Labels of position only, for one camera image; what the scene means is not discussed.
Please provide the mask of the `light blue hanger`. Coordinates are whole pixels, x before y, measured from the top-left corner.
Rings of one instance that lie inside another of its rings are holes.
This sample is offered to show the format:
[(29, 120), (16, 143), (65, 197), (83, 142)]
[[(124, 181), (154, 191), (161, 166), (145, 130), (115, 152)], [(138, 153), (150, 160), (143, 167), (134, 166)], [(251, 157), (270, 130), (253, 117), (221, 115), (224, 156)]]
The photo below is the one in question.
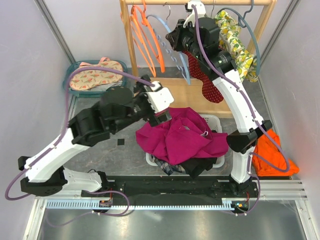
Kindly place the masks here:
[[(171, 32), (170, 27), (168, 26), (168, 18), (171, 15), (171, 6), (168, 2), (165, 2), (163, 6), (168, 6), (168, 15), (166, 17), (166, 20), (164, 21), (161, 17), (155, 14), (149, 14), (146, 16), (146, 18), (154, 18), (159, 23), (162, 24), (162, 26), (165, 28), (167, 33)], [(183, 56), (182, 52), (177, 52), (179, 60), (176, 58), (176, 55), (174, 54), (174, 51), (171, 46), (167, 44), (167, 40), (163, 40), (161, 35), (157, 33), (155, 28), (152, 28), (153, 33), (156, 36), (157, 42), (163, 47), (164, 51), (170, 56), (171, 60), (175, 63), (177, 69), (180, 71), (182, 77), (185, 79), (187, 85), (191, 84), (191, 75), (189, 71), (189, 67), (187, 65), (187, 61), (185, 60), (185, 57)]]

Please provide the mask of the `orange plastic hanger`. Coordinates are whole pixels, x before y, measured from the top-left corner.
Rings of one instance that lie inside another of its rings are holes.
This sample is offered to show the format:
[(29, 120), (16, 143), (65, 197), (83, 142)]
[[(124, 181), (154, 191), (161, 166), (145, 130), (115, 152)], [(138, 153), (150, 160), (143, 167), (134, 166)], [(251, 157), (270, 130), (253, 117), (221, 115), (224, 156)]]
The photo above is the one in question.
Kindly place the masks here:
[(121, 1), (120, 9), (120, 18), (124, 26), (132, 73), (135, 76), (138, 75), (138, 63), (136, 56), (137, 49), (150, 70), (151, 75), (156, 77), (157, 71), (151, 55), (153, 46), (143, 29), (142, 23), (139, 22), (139, 7), (133, 5), (129, 10), (126, 2)]

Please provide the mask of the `slate blue hanger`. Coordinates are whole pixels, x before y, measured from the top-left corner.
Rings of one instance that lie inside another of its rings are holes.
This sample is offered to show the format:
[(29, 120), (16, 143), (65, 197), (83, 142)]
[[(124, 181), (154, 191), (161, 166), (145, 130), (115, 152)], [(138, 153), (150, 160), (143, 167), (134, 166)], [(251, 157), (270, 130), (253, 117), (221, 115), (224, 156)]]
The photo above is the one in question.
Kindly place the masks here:
[(249, 26), (249, 24), (246, 21), (246, 15), (253, 10), (254, 5), (255, 5), (254, 0), (251, 0), (250, 1), (250, 9), (246, 10), (243, 15), (241, 15), (238, 11), (236, 11), (236, 10), (230, 8), (230, 7), (223, 7), (218, 12), (220, 13), (221, 11), (229, 10), (229, 11), (235, 13), (237, 15), (237, 19), (238, 19), (238, 26), (240, 26), (243, 29), (247, 28), (247, 30), (248, 30), (248, 32), (249, 32), (249, 34), (251, 36), (251, 39), (253, 41), (254, 47), (255, 47), (255, 52), (256, 52), (256, 74), (259, 75), (260, 71), (261, 71), (260, 49), (259, 49), (258, 41), (257, 41), (257, 39), (255, 37), (255, 34), (254, 34), (253, 30), (251, 29), (251, 27)]

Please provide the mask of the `lemon print garment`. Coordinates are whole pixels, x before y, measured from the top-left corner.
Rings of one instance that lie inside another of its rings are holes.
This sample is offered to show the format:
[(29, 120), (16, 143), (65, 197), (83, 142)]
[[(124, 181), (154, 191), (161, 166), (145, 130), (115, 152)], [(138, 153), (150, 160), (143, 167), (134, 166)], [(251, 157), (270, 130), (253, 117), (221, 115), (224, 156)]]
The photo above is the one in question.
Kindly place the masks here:
[(221, 10), (214, 17), (220, 28), (219, 46), (229, 52), (233, 58), (241, 81), (258, 81), (258, 57), (250, 53), (239, 38), (241, 27), (225, 10)]

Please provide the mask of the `black pleated skirt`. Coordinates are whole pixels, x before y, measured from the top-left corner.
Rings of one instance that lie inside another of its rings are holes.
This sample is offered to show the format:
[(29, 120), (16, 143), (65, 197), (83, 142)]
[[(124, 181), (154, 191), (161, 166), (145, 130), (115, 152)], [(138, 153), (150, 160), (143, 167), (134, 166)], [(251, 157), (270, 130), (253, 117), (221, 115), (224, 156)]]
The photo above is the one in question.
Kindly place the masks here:
[(187, 175), (192, 179), (198, 177), (203, 171), (209, 171), (217, 162), (217, 157), (209, 158), (190, 158), (180, 165), (184, 168)]

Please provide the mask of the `red polka dot skirt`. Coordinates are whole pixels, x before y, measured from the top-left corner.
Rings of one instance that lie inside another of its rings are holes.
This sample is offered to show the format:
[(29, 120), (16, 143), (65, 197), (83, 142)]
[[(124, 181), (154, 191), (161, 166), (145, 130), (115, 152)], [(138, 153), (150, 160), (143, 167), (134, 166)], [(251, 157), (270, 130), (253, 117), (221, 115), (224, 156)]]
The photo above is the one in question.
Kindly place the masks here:
[(195, 57), (193, 57), (187, 51), (183, 51), (183, 54), (187, 56), (189, 74), (194, 79), (198, 79), (202, 82), (202, 95), (212, 103), (220, 103), (224, 100), (224, 97), (220, 91), (213, 85), (209, 78), (202, 72), (200, 65)]

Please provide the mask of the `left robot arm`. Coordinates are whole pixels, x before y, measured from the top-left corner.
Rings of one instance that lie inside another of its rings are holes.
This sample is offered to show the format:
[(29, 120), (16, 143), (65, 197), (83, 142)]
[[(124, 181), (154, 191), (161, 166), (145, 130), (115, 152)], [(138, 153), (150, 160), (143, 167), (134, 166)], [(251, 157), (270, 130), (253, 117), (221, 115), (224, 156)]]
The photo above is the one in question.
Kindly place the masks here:
[(152, 84), (138, 82), (133, 90), (112, 87), (92, 107), (69, 120), (65, 134), (58, 136), (47, 149), (33, 157), (21, 156), (18, 166), (25, 171), (25, 177), (20, 180), (21, 191), (40, 197), (62, 190), (81, 191), (83, 196), (106, 196), (111, 184), (105, 172), (79, 172), (64, 164), (141, 119), (152, 127), (170, 120), (168, 108), (174, 97), (159, 81)]

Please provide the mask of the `magenta skirt grey lining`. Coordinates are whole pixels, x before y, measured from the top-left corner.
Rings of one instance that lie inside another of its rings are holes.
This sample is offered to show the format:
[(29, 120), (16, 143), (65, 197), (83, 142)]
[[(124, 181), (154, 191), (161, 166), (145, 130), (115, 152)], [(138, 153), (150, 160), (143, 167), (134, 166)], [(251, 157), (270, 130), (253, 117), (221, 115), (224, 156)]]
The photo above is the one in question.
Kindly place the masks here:
[(172, 165), (191, 158), (219, 158), (228, 152), (227, 134), (212, 132), (193, 109), (168, 110), (171, 120), (157, 126), (147, 122), (135, 132), (136, 142), (144, 152)]

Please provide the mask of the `navy plaid skirt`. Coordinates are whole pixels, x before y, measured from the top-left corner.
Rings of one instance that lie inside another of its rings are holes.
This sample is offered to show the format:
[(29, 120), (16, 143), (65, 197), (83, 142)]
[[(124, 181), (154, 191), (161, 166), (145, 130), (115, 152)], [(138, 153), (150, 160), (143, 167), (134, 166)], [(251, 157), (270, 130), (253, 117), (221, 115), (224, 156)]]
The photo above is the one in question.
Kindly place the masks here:
[(173, 173), (180, 173), (186, 174), (186, 170), (180, 165), (172, 165), (165, 160), (161, 160), (156, 158), (155, 156), (151, 155), (152, 161), (168, 176), (172, 175)]

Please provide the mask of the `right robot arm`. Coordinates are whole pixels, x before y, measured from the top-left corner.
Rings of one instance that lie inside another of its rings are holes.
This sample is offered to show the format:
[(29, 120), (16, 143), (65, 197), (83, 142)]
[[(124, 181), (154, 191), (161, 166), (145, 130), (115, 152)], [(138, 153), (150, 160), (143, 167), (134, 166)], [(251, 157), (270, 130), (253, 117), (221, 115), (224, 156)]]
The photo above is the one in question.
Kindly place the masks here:
[(220, 28), (212, 18), (201, 17), (196, 24), (177, 21), (165, 38), (172, 49), (195, 58), (201, 71), (222, 94), (234, 117), (237, 129), (226, 137), (233, 152), (229, 191), (242, 196), (251, 185), (249, 172), (251, 153), (258, 139), (272, 127), (257, 112), (240, 80), (235, 61), (229, 52), (219, 47)]

